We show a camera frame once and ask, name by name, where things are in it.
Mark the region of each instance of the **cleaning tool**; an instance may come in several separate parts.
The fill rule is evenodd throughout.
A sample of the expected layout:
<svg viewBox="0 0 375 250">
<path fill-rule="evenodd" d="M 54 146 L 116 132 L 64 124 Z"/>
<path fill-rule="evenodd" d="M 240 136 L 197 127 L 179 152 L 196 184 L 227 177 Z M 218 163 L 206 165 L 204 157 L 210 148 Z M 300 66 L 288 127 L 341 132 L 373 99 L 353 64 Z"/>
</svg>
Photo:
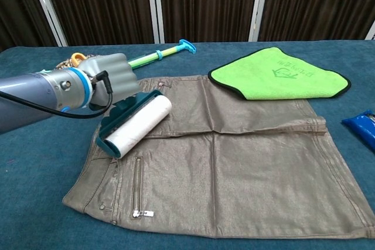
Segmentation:
<svg viewBox="0 0 375 250">
<path fill-rule="evenodd" d="M 96 142 L 115 158 L 126 155 L 172 108 L 171 102 L 158 90 L 138 93 L 114 105 L 109 116 L 101 121 Z"/>
<path fill-rule="evenodd" d="M 155 53 L 130 60 L 128 63 L 133 69 L 135 69 L 137 67 L 142 67 L 146 64 L 149 64 L 152 61 L 161 60 L 163 57 L 172 55 L 185 49 L 193 54 L 195 54 L 195 52 L 197 51 L 197 48 L 185 39 L 181 39 L 179 43 L 180 44 L 175 47 L 171 47 L 163 51 L 157 50 Z"/>
<path fill-rule="evenodd" d="M 247 100 L 336 97 L 350 88 L 342 75 L 289 56 L 277 47 L 259 50 L 211 70 L 212 82 Z"/>
<path fill-rule="evenodd" d="M 375 115 L 371 110 L 346 118 L 342 123 L 359 135 L 375 152 Z"/>
</svg>

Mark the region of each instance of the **zipper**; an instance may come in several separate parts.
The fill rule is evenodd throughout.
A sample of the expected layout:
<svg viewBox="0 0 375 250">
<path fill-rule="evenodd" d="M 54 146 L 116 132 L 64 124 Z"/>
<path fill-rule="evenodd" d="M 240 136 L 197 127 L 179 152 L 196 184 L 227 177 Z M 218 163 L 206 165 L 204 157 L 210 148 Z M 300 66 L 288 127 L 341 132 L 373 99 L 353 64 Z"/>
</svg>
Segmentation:
<svg viewBox="0 0 375 250">
<path fill-rule="evenodd" d="M 157 89 L 160 90 L 161 88 L 163 88 L 163 86 L 166 86 L 166 87 L 170 88 L 170 86 L 169 86 L 169 85 L 166 85 L 165 82 L 160 81 L 160 82 L 158 83 L 158 88 L 157 88 Z"/>
<path fill-rule="evenodd" d="M 153 211 L 141 211 L 141 177 L 142 177 L 142 158 L 137 157 L 134 164 L 133 178 L 133 218 L 142 216 L 153 217 Z"/>
</svg>

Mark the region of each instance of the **black cable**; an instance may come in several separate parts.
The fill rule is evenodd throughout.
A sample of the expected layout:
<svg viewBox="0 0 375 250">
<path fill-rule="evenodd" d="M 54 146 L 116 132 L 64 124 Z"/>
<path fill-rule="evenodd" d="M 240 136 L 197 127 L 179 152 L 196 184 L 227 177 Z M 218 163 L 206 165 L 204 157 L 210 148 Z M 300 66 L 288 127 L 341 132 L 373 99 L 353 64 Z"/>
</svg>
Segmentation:
<svg viewBox="0 0 375 250">
<path fill-rule="evenodd" d="M 31 107 L 31 108 L 38 109 L 40 111 L 48 112 L 49 114 L 55 114 L 55 115 L 58 115 L 60 117 L 68 117 L 68 118 L 75 118 L 75 119 L 89 119 L 89 118 L 95 118 L 95 117 L 98 117 L 98 116 L 102 115 L 103 113 L 105 113 L 110 108 L 110 106 L 112 104 L 112 99 L 113 99 L 112 93 L 109 93 L 108 94 L 108 104 L 105 106 L 105 108 L 103 110 L 101 110 L 100 112 L 96 112 L 95 114 L 69 114 L 68 112 L 56 111 L 55 109 L 51 109 L 51 108 L 45 107 L 43 105 L 35 104 L 34 102 L 24 100 L 22 98 L 19 98 L 17 96 L 14 96 L 14 95 L 2 92 L 2 91 L 0 91 L 0 97 L 4 98 L 4 99 L 7 99 L 7 100 L 10 100 L 10 101 L 13 101 L 13 102 L 17 102 L 17 103 L 22 104 L 22 105 L 26 105 L 26 106 Z"/>
<path fill-rule="evenodd" d="M 95 118 L 95 117 L 98 117 L 98 116 L 102 115 L 106 111 L 108 111 L 108 109 L 110 108 L 110 106 L 112 104 L 113 95 L 112 95 L 111 83 L 110 83 L 110 80 L 108 78 L 108 73 L 106 71 L 102 71 L 102 72 L 98 73 L 96 76 L 93 77 L 92 81 L 95 82 L 95 83 L 97 83 L 98 81 L 103 81 L 105 89 L 107 90 L 107 93 L 108 93 L 108 103 L 107 103 L 107 105 L 105 106 L 104 109 L 102 109 L 99 112 L 96 112 L 95 114 L 69 114 L 68 112 L 56 111 L 55 109 L 45 107 L 44 105 L 35 104 L 32 101 L 28 101 L 28 100 L 25 100 L 23 98 L 19 98 L 17 96 L 14 96 L 12 94 L 8 94 L 8 93 L 2 92 L 2 91 L 0 91 L 0 97 L 2 97 L 4 99 L 7 99 L 7 100 L 10 100 L 10 101 L 13 101 L 13 102 L 17 102 L 19 104 L 22 104 L 22 105 L 25 105 L 25 106 L 28 106 L 28 107 L 31 107 L 31 108 L 38 109 L 40 111 L 48 112 L 49 114 L 58 115 L 60 117 L 68 117 L 68 118 L 75 118 L 75 119 Z"/>
</svg>

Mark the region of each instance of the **brown curtain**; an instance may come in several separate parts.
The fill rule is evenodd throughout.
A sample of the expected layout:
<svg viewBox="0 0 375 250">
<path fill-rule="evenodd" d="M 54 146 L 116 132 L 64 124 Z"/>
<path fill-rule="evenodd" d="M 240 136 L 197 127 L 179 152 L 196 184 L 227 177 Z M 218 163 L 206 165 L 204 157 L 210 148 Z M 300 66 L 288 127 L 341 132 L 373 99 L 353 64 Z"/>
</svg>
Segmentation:
<svg viewBox="0 0 375 250">
<path fill-rule="evenodd" d="M 259 41 L 364 39 L 375 0 L 265 0 Z"/>
<path fill-rule="evenodd" d="M 254 0 L 161 0 L 166 42 L 247 41 Z"/>
<path fill-rule="evenodd" d="M 14 46 L 56 46 L 39 0 L 0 0 L 0 51 Z"/>
<path fill-rule="evenodd" d="M 153 43 L 149 0 L 52 0 L 68 45 Z"/>
</svg>

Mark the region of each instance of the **printed logo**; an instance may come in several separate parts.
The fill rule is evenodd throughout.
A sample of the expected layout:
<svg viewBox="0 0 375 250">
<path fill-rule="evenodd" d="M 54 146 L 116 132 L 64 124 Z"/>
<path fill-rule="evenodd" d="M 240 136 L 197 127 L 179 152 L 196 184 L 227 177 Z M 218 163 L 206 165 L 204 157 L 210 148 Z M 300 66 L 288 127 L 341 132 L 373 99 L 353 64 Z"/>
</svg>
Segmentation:
<svg viewBox="0 0 375 250">
<path fill-rule="evenodd" d="M 282 67 L 278 70 L 272 70 L 274 72 L 275 77 L 280 78 L 296 78 L 298 74 L 292 73 L 290 70 L 286 69 L 285 67 Z"/>
</svg>

